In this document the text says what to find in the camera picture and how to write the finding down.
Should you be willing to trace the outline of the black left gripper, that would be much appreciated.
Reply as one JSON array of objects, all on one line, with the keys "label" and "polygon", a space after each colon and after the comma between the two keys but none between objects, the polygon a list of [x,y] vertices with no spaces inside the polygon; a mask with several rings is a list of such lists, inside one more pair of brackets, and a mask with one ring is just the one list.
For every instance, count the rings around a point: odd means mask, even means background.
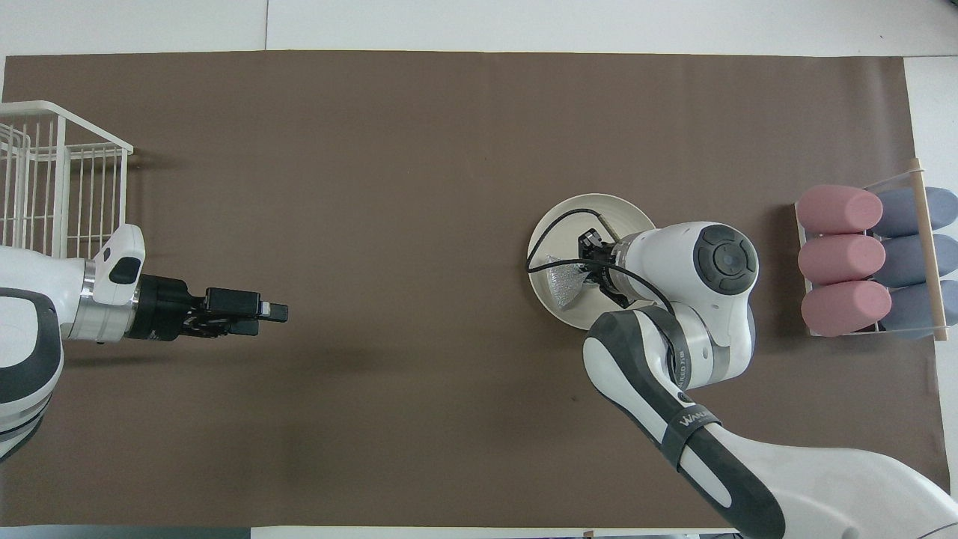
[{"label": "black left gripper", "polygon": [[[210,314],[228,318],[190,320],[202,306]],[[174,341],[179,335],[218,338],[220,335],[257,335],[259,321],[287,322],[290,308],[268,302],[257,291],[207,289],[205,300],[192,296],[182,280],[144,275],[139,282],[136,338]]]}]

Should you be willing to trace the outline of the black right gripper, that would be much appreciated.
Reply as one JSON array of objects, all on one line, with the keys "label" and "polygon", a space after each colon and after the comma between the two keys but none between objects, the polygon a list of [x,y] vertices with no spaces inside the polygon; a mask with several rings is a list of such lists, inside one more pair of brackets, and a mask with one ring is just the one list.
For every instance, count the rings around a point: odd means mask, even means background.
[{"label": "black right gripper", "polygon": [[588,230],[578,236],[579,258],[588,260],[588,282],[598,285],[603,296],[608,297],[620,309],[627,309],[632,304],[629,297],[616,290],[612,282],[614,270],[608,265],[614,265],[615,256],[611,251],[611,243],[603,241],[596,230]]}]

